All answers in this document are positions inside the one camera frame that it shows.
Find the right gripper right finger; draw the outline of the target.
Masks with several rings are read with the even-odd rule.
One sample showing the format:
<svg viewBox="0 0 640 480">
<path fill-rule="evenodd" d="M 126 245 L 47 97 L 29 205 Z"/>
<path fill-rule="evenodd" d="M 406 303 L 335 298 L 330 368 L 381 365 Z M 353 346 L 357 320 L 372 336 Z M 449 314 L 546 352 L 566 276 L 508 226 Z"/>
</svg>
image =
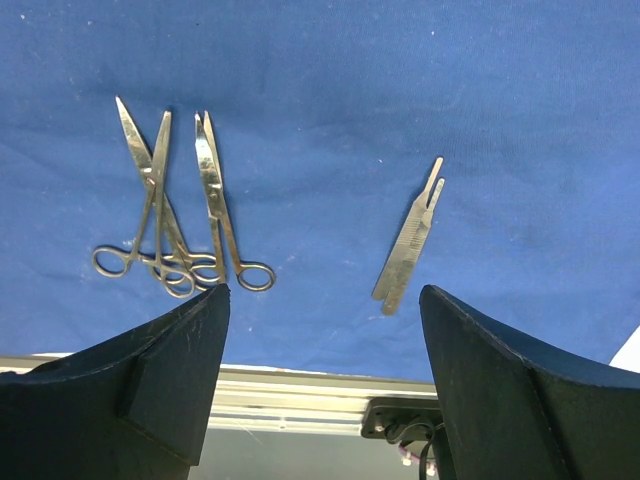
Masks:
<svg viewBox="0 0 640 480">
<path fill-rule="evenodd" d="M 636 479 L 639 376 L 554 347 L 445 290 L 420 295 L 442 479 Z"/>
</svg>

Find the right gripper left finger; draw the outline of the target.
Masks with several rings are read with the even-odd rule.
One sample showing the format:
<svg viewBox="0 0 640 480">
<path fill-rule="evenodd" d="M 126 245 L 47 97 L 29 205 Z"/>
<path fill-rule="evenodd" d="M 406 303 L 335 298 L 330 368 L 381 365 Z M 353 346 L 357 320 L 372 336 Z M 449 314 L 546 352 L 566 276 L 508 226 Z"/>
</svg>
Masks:
<svg viewBox="0 0 640 480">
<path fill-rule="evenodd" d="M 2 478 L 187 478 L 229 319 L 230 291 L 219 285 L 93 347 L 2 374 Z"/>
</svg>

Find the steel surgical scissors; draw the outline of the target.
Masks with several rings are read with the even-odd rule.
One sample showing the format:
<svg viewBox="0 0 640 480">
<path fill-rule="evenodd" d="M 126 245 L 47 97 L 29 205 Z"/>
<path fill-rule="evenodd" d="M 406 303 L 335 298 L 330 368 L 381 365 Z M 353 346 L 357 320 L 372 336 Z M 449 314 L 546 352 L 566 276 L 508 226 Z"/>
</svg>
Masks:
<svg viewBox="0 0 640 480">
<path fill-rule="evenodd" d="M 266 291 L 272 288 L 276 282 L 274 270 L 264 263 L 244 262 L 239 255 L 231 217 L 224 196 L 223 174 L 210 113 L 204 111 L 204 114 L 201 115 L 199 112 L 196 112 L 194 120 L 195 151 L 206 198 L 208 220 L 214 247 L 214 256 L 216 258 L 213 270 L 217 274 L 218 281 L 225 283 L 226 266 L 222 247 L 222 237 L 225 237 L 231 255 L 233 270 L 239 285 L 253 292 Z M 268 280 L 258 285 L 248 282 L 244 279 L 244 274 L 249 270 L 259 270 L 266 273 Z"/>
</svg>

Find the blue surgical cloth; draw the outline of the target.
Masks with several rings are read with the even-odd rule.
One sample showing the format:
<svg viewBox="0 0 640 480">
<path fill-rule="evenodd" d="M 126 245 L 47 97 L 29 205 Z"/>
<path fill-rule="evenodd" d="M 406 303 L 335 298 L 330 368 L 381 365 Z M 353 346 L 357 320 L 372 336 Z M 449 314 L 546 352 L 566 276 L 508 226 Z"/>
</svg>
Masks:
<svg viewBox="0 0 640 480">
<path fill-rule="evenodd" d="M 172 309 L 129 248 L 148 141 L 212 246 L 194 151 L 211 114 L 241 256 L 225 361 L 430 381 L 419 294 L 609 363 L 639 326 L 635 1 L 5 1 L 1 351 L 85 349 Z M 445 185 L 397 312 L 372 292 L 435 159 Z"/>
</svg>

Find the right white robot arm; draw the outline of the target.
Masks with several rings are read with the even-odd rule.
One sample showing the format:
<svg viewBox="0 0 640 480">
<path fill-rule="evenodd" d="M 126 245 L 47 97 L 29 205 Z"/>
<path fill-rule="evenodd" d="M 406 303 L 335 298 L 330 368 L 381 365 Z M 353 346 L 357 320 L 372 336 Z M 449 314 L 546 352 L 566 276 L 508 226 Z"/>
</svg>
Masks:
<svg viewBox="0 0 640 480">
<path fill-rule="evenodd" d="M 421 448 L 423 479 L 635 479 L 639 337 L 607 364 L 420 296 L 429 398 L 375 397 L 361 433 Z M 226 287 L 84 351 L 1 377 L 5 479 L 184 479 L 200 461 L 230 319 Z"/>
</svg>

